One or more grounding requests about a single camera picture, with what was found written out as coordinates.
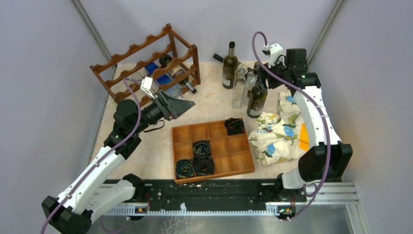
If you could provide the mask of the blue square glass bottle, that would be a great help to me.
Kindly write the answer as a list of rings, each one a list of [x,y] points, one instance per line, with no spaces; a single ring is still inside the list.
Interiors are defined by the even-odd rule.
[[[157,68],[159,68],[159,67],[154,62],[152,62],[149,65],[145,66],[147,76],[152,77],[152,74],[153,74],[154,70],[156,70]],[[153,80],[152,84],[156,84],[155,87],[158,88],[160,85],[170,84],[171,82],[172,82],[171,76],[168,75],[168,74],[163,74],[162,76],[157,78],[156,81]],[[174,86],[170,87],[168,90],[165,91],[165,93],[167,93],[168,95],[170,95],[173,98],[184,99],[183,98],[183,93],[182,93],[182,90],[181,90],[179,84],[175,84]]]

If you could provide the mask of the dark green wine bottle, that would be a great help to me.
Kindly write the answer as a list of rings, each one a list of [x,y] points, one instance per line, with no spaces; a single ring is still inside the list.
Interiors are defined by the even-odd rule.
[[[265,84],[265,80],[258,78],[255,85],[252,87],[249,96],[249,101],[246,109],[246,113],[249,117],[258,118],[261,115],[267,94],[268,89]]]

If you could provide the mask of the clear glass bottle back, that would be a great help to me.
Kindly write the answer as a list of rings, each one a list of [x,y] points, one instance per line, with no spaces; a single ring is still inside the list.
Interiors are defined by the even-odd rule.
[[[247,70],[245,68],[240,68],[237,71],[237,76],[234,78],[233,82],[233,94],[231,106],[233,108],[241,108],[243,105],[243,94],[245,90],[246,79],[245,75]]]

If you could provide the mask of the clear glass bottle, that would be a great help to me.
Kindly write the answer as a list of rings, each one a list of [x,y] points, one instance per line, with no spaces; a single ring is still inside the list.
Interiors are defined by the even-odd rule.
[[[245,90],[246,79],[245,75],[247,70],[245,68],[240,68],[237,71],[237,76],[234,78],[233,82],[233,94],[231,106],[233,108],[241,108],[243,105],[243,94]]]
[[[139,84],[140,87],[141,87],[141,80],[143,79],[143,77],[145,77],[145,76],[142,76],[139,72],[137,72],[137,73],[135,73],[134,75],[132,75],[131,78],[132,78],[132,81],[133,81],[133,82]],[[157,80],[156,80],[156,79],[153,79],[153,81],[154,81],[154,83],[156,83],[156,84],[158,85],[158,90],[159,90],[159,84],[158,84]]]

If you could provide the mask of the dark wine bottle beige label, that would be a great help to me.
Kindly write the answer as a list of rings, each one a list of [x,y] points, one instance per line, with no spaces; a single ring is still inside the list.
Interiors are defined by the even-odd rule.
[[[172,61],[172,57],[169,54],[165,54],[159,58],[161,67],[166,67]],[[172,68],[169,73],[175,79],[178,75],[184,74],[186,71],[180,66]],[[197,90],[189,81],[189,78],[185,78],[179,82],[181,86],[187,87],[193,94],[197,93]]]

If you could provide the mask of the brown wooden wine rack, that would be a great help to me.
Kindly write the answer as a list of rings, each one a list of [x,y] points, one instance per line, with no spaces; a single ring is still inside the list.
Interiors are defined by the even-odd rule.
[[[151,57],[148,60],[140,60],[136,63],[136,65],[129,70],[123,70],[120,75],[113,79],[104,81],[101,77],[101,73],[106,71],[109,68],[114,67],[115,65],[119,64],[123,60],[127,59],[128,57],[134,55],[135,53],[141,51],[142,49],[150,46],[154,42],[158,41],[159,39],[167,36],[169,38],[169,44],[165,47],[165,49],[161,52],[153,52]],[[198,48],[195,44],[190,44],[186,39],[184,39],[181,35],[179,35],[171,26],[171,24],[166,24],[161,32],[154,36],[149,34],[145,41],[141,44],[132,44],[129,46],[128,51],[123,54],[114,54],[111,56],[109,62],[103,65],[93,65],[90,67],[91,71],[94,73],[96,78],[100,81],[103,85],[109,96],[114,100],[115,103],[119,104],[121,101],[125,100],[129,96],[131,96],[128,90],[123,92],[114,93],[111,88],[116,84],[122,82],[123,79],[130,77],[134,73],[138,72],[139,70],[143,69],[145,66],[149,65],[152,62],[155,62],[157,59],[161,58],[168,53],[172,53],[173,57],[171,62],[166,65],[164,68],[157,68],[153,71],[152,77],[154,79],[165,75],[167,72],[172,70],[173,68],[180,66],[184,69],[183,74],[179,74],[175,80],[173,80],[169,84],[162,84],[160,89],[162,91],[166,91],[167,89],[171,88],[173,85],[179,83],[180,81],[188,78],[189,76],[194,77],[193,81],[191,81],[191,85],[197,86],[201,84],[201,74],[200,74],[200,65],[199,65],[199,58],[198,58]]]

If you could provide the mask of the dark wine bottle grey label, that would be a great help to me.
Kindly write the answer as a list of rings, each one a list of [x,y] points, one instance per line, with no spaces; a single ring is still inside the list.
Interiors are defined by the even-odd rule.
[[[223,60],[223,73],[222,73],[222,85],[226,89],[232,89],[235,71],[238,67],[238,58],[235,56],[235,45],[234,41],[229,42],[228,54]]]

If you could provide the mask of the wooden compartment tray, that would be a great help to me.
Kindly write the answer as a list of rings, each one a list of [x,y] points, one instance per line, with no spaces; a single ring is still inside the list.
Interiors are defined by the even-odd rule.
[[[175,183],[185,184],[248,174],[255,171],[245,127],[243,134],[229,136],[224,127],[225,121],[226,119],[172,128]],[[213,175],[195,175],[192,178],[177,179],[175,175],[175,162],[181,159],[190,159],[193,162],[192,144],[200,140],[208,140],[210,142],[211,157],[215,163],[215,173]]]

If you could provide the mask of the clear glass bottle front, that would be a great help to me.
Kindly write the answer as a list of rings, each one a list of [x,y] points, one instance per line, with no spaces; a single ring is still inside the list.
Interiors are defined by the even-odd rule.
[[[133,81],[133,82],[139,84],[140,87],[141,87],[141,80],[143,79],[143,77],[145,77],[145,76],[142,76],[139,72],[137,72],[137,73],[135,73],[134,75],[132,75],[131,78],[132,78],[132,81]],[[153,81],[154,81],[154,83],[156,83],[156,84],[158,85],[158,90],[159,90],[159,84],[158,84],[157,80],[156,80],[156,79],[153,79]]]

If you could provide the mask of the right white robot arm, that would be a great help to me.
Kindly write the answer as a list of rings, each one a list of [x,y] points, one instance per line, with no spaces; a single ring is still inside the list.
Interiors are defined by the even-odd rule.
[[[295,169],[280,176],[281,183],[274,188],[275,197],[287,201],[293,189],[300,189],[308,182],[341,178],[353,149],[342,142],[331,124],[319,77],[308,71],[306,50],[283,50],[274,43],[264,46],[263,53],[269,56],[269,61],[259,69],[259,76],[268,81],[270,89],[283,84],[288,87],[301,112],[309,140],[309,151],[300,157]]]

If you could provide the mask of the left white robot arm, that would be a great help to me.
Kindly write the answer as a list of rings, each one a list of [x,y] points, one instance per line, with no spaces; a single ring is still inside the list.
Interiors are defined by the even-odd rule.
[[[46,222],[41,232],[51,225],[61,234],[85,234],[98,218],[120,203],[143,200],[145,182],[134,174],[101,193],[98,189],[136,150],[142,141],[141,132],[160,120],[177,119],[194,106],[194,101],[173,98],[163,91],[145,108],[135,97],[121,101],[113,115],[113,129],[92,162],[63,192],[43,200]]]

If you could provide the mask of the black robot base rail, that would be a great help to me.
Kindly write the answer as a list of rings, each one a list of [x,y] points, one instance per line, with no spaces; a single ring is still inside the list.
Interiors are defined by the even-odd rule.
[[[213,179],[177,184],[147,179],[143,194],[109,209],[113,216],[274,216],[291,220],[308,203],[313,206],[358,204],[349,182],[324,183],[314,197],[301,189],[282,192],[276,179]]]

